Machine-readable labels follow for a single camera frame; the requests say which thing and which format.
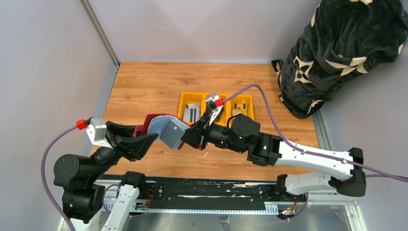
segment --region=yellow box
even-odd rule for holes
[[[206,110],[205,99],[211,93],[209,92],[187,92],[183,91],[181,93],[180,105],[178,108],[177,116],[180,119],[183,119],[184,115],[184,106],[189,103],[200,103],[200,116],[202,116]],[[217,93],[221,98],[226,99],[232,94],[226,93]],[[224,105],[224,112],[221,115],[221,118],[216,124],[226,126],[228,118],[231,117],[231,110],[234,103],[243,103],[247,105],[247,116],[251,119],[255,119],[254,117],[254,104],[252,100],[252,95],[238,95],[234,99],[228,101]]]

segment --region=wooden table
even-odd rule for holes
[[[123,62],[103,118],[118,124],[138,125],[147,114],[177,115],[182,91],[235,93],[257,83],[266,92],[284,135],[294,142],[318,147],[312,119],[295,118],[279,101],[277,79],[272,66],[267,64]],[[277,135],[259,91],[250,89],[245,94],[254,98],[255,121],[261,124],[261,131]],[[280,174],[309,172],[290,166],[260,167],[247,161],[246,156],[212,144],[205,151],[188,145],[182,150],[170,150],[157,141],[140,161],[130,163],[122,158],[107,173],[137,171],[148,176],[276,180]]]

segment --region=yellow container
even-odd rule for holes
[[[206,105],[205,105],[205,99],[207,96],[209,96],[211,93],[209,92],[187,92],[183,91],[181,93],[181,99],[180,99],[180,105],[178,108],[178,118],[183,119],[184,115],[184,106],[189,103],[199,103],[200,104],[200,116],[202,116],[206,110]],[[221,98],[226,99],[232,94],[225,94],[225,93],[217,93]],[[250,117],[251,119],[255,119],[254,117],[254,104],[252,100],[252,95],[238,95],[234,99],[228,101],[224,105],[224,112],[221,115],[221,118],[216,124],[226,126],[228,118],[231,117],[231,110],[232,106],[234,103],[243,103],[246,104],[246,110],[247,110],[247,116]]]

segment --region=red connector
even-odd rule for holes
[[[78,120],[78,121],[76,122],[76,124],[77,124],[76,127],[77,127],[79,130],[82,130],[82,129],[85,129],[85,128],[88,127],[88,125],[87,125],[87,123],[85,122],[84,119]]]
[[[222,101],[223,101],[222,98],[221,98],[221,99],[218,99],[218,100],[215,100],[216,106],[217,106],[217,107],[220,107],[220,106],[224,105],[224,103],[223,103]]]

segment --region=yellow tray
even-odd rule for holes
[[[186,104],[189,103],[199,103],[200,104],[200,113],[202,116],[205,112],[205,99],[207,98],[208,95],[210,95],[211,93],[208,92],[188,92],[188,91],[183,91],[181,93],[181,99],[180,99],[180,105],[178,108],[178,114],[177,116],[180,119],[183,119],[183,115],[184,115],[184,106]],[[229,96],[231,96],[232,94],[219,94],[218,95],[223,98],[226,99]],[[232,106],[235,103],[243,103],[247,105],[247,116],[250,117],[251,119],[255,119],[254,117],[254,103],[252,100],[252,95],[238,95],[237,97],[235,97],[234,99],[228,101],[225,103],[224,105],[224,112],[221,115],[221,118],[218,122],[216,122],[216,124],[218,125],[222,125],[222,126],[226,126],[227,125],[227,121],[228,118],[231,117],[232,115]]]

